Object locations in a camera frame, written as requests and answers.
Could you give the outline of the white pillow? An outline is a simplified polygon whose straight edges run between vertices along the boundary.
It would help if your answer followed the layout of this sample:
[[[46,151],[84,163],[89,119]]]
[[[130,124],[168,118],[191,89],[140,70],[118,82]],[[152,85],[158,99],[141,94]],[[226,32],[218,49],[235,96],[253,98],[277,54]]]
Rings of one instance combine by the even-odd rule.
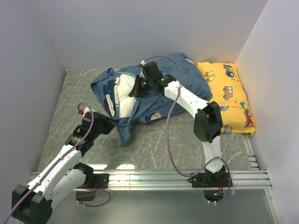
[[[133,112],[136,102],[135,97],[129,94],[135,85],[135,76],[129,74],[121,74],[117,82],[119,118],[128,118]]]

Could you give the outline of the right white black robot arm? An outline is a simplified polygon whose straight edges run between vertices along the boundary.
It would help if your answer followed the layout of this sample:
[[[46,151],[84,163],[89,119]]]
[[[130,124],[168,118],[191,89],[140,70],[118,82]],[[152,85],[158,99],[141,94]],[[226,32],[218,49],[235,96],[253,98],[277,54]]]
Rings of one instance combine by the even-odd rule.
[[[220,136],[223,122],[219,105],[196,96],[170,74],[163,75],[156,62],[141,62],[140,68],[141,74],[136,78],[130,95],[143,97],[149,91],[155,91],[189,112],[194,118],[193,132],[202,142],[206,159],[202,182],[217,186],[227,170],[221,158]]]

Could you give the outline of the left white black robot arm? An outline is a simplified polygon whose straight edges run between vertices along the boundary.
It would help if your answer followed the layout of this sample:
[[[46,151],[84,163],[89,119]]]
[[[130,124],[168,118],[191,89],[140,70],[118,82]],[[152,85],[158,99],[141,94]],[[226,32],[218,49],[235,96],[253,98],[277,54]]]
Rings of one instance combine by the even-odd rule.
[[[102,134],[109,134],[118,124],[99,112],[86,112],[82,122],[67,138],[55,159],[26,186],[12,192],[10,217],[25,224],[45,224],[54,208],[75,189],[106,191],[109,174],[96,174],[80,160]]]

